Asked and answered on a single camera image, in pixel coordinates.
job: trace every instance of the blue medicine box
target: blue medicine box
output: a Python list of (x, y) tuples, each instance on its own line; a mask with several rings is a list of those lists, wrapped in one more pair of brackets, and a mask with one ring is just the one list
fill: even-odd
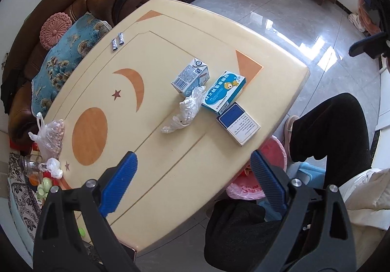
[(260, 125), (236, 102), (217, 120), (241, 146), (260, 129)]
[(245, 85), (245, 82), (244, 76), (225, 71), (207, 91), (206, 97), (202, 101), (202, 106), (221, 115), (229, 104), (233, 102)]

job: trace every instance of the black fabric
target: black fabric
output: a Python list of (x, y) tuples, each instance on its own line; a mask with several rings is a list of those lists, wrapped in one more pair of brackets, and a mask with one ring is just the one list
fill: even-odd
[(224, 199), (214, 206), (206, 229), (204, 258), (229, 272), (245, 272), (262, 260), (280, 221), (264, 221), (265, 209), (256, 203)]
[(290, 155), (295, 162), (326, 158), (324, 187), (341, 186), (370, 168), (367, 124), (351, 94), (319, 104), (292, 125)]
[[(370, 168), (367, 125), (359, 102), (340, 94), (308, 112), (292, 125), (293, 161), (327, 156), (325, 183), (341, 186)], [(227, 272), (246, 272), (259, 263), (279, 229), (280, 221), (264, 221), (264, 208), (249, 201), (226, 199), (215, 204), (207, 225), (204, 258)], [(307, 213), (303, 225), (311, 222)], [(299, 256), (307, 234), (297, 239), (289, 260)]]
[(12, 101), (14, 100), (18, 88), (21, 87), (26, 81), (26, 79), (24, 79), (20, 74), (21, 74), (21, 70), (12, 69), (9, 72), (9, 75), (6, 78), (6, 80), (0, 86), (1, 89), (0, 99), (3, 101), (5, 114), (9, 114)]

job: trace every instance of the metal screw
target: metal screw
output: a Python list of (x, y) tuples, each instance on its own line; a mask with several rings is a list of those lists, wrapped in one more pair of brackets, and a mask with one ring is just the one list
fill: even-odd
[(96, 181), (95, 180), (88, 180), (85, 185), (88, 187), (88, 188), (94, 188), (95, 185), (96, 185)]
[(59, 190), (58, 186), (57, 186), (57, 185), (54, 185), (54, 186), (51, 187), (50, 192), (52, 192), (52, 193), (57, 193), (58, 190)]
[(292, 184), (293, 186), (295, 186), (296, 188), (298, 188), (299, 186), (302, 185), (302, 182), (301, 182), (301, 180), (298, 179), (298, 178), (293, 178), (293, 179), (291, 180), (291, 184)]
[(339, 191), (339, 188), (336, 185), (331, 184), (329, 185), (329, 190), (333, 193), (337, 193)]

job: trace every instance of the blue patterned cushion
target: blue patterned cushion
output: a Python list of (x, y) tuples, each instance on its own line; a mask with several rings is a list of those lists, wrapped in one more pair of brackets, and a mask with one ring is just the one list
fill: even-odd
[(46, 116), (66, 80), (93, 46), (111, 30), (106, 21), (86, 13), (50, 49), (39, 73), (32, 80), (33, 115)]

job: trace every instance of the white cloth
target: white cloth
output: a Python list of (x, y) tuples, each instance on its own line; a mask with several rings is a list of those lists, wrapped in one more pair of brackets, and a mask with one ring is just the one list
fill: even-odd
[(361, 24), (358, 14), (349, 14), (348, 20), (353, 23), (357, 30), (359, 30), (360, 32), (365, 32), (365, 28)]
[(360, 267), (390, 226), (390, 169), (369, 169), (340, 187), (352, 224)]

